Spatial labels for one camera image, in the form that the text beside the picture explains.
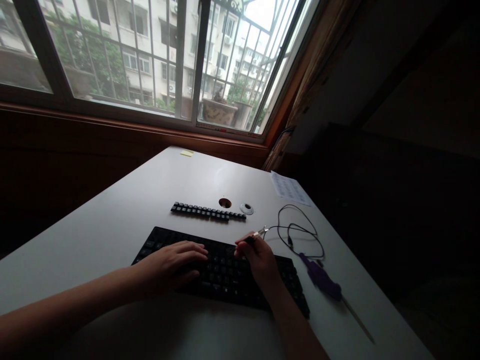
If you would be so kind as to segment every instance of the hand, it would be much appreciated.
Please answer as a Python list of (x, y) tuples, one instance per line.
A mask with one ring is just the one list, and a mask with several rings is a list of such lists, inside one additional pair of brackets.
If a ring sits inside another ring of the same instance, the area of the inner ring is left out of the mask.
[(255, 237), (253, 247), (250, 246), (245, 239), (253, 236), (251, 231), (241, 239), (235, 241), (237, 247), (234, 256), (239, 259), (245, 255), (250, 262), (251, 272), (256, 283), (260, 287), (263, 295), (268, 301), (272, 296), (278, 293), (282, 288), (283, 281), (280, 277), (277, 261), (270, 246), (260, 237)]
[(155, 296), (171, 289), (179, 289), (199, 276), (197, 270), (183, 274), (177, 271), (192, 262), (206, 261), (205, 245), (191, 241), (181, 241), (147, 256), (130, 266), (136, 299)]

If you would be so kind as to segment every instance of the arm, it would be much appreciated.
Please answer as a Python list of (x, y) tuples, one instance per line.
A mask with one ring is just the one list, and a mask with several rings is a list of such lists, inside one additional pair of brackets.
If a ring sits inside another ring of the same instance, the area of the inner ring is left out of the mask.
[(177, 270), (206, 260), (207, 253), (202, 244), (179, 242), (133, 266), (0, 316), (0, 358), (50, 348), (110, 310), (182, 287), (199, 272), (177, 275)]
[(294, 299), (285, 287), (277, 268), (272, 249), (256, 237), (253, 247), (244, 240), (236, 241), (235, 257), (246, 256), (251, 272), (265, 296), (280, 331), (287, 359), (328, 359), (327, 353), (305, 320)]

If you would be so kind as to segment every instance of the paper sheet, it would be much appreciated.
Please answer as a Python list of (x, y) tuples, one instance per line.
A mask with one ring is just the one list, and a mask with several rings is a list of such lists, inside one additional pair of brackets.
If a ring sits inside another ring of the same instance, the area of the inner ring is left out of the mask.
[(310, 207), (313, 205), (310, 197), (297, 180), (279, 175), (272, 171), (271, 181), (273, 182), (273, 187), (279, 197)]
[(191, 150), (182, 150), (180, 153), (180, 155), (185, 155), (185, 156), (188, 156), (189, 158), (191, 158), (193, 154), (194, 152)]

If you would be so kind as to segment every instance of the yellow sticky note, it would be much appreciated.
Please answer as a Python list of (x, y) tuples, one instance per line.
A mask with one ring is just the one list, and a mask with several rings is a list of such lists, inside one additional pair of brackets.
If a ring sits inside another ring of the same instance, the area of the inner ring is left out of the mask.
[(194, 152), (190, 150), (182, 150), (180, 153), (180, 155), (185, 155), (185, 156), (188, 156), (189, 158), (191, 158), (193, 154)]

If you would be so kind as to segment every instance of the white desk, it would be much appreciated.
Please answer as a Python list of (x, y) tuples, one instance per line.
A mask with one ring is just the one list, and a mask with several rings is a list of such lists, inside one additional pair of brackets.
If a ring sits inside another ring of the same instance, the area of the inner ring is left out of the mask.
[[(0, 314), (129, 266), (154, 226), (233, 244), (250, 230), (277, 224), (278, 197), (270, 174), (169, 147), (0, 261)], [(228, 224), (170, 212), (175, 201), (218, 209), (228, 198), (255, 212)], [(342, 287), (368, 328), (370, 342), (345, 306), (317, 290), (305, 265), (293, 262), (310, 308), (310, 325), (331, 359), (432, 359), (387, 297), (316, 207), (298, 205), (320, 234), (325, 269)], [(285, 224), (309, 228), (294, 210)], [(277, 255), (292, 257), (277, 239)], [(295, 249), (320, 253), (314, 241), (294, 238)], [(59, 358), (278, 359), (279, 335), (265, 311), (172, 293), (118, 308), (93, 321), (60, 349)]]

